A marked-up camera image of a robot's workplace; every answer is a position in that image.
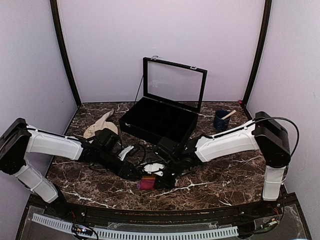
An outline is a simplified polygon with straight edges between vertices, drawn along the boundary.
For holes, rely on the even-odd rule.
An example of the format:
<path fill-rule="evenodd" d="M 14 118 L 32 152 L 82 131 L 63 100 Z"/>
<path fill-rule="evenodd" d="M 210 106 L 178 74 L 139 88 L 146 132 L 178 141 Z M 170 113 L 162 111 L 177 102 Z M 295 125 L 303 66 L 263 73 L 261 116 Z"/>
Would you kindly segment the maroon purple striped sock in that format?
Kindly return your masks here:
<path fill-rule="evenodd" d="M 137 188 L 140 190 L 152 190 L 155 187 L 156 177 L 153 175 L 143 176 L 137 183 Z"/>

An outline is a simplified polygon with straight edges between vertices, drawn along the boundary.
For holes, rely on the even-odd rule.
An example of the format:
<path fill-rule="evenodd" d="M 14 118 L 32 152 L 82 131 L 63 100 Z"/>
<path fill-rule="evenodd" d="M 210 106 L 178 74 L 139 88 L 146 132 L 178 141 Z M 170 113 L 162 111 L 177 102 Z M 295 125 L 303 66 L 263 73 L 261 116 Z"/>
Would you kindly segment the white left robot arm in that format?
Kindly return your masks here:
<path fill-rule="evenodd" d="M 141 175 L 137 167 L 121 159 L 113 150 L 119 140 L 120 137 L 108 128 L 85 139 L 44 131 L 17 118 L 0 137 L 0 170 L 17 178 L 44 202 L 51 204 L 51 210 L 58 217 L 67 218 L 71 208 L 64 202 L 63 194 L 26 160 L 26 154 L 98 163 L 124 180 L 138 180 Z"/>

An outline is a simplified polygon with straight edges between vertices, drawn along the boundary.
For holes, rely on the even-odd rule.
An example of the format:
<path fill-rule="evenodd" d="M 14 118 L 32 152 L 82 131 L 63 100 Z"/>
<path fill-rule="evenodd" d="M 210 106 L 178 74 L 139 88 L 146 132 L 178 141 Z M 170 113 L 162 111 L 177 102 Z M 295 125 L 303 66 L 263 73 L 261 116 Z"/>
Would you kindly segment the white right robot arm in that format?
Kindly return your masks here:
<path fill-rule="evenodd" d="M 172 189 L 175 177 L 184 170 L 208 163 L 220 157 L 241 152 L 260 151 L 265 160 L 262 201 L 255 205 L 255 213 L 266 217 L 275 208 L 285 181 L 289 163 L 296 149 L 290 148 L 288 131 L 278 121 L 297 125 L 285 117 L 272 117 L 264 111 L 254 119 L 214 135 L 201 134 L 185 145 L 174 146 L 163 138 L 155 147 L 155 154 L 162 159 L 144 167 L 147 173 L 156 174 L 161 188 Z"/>

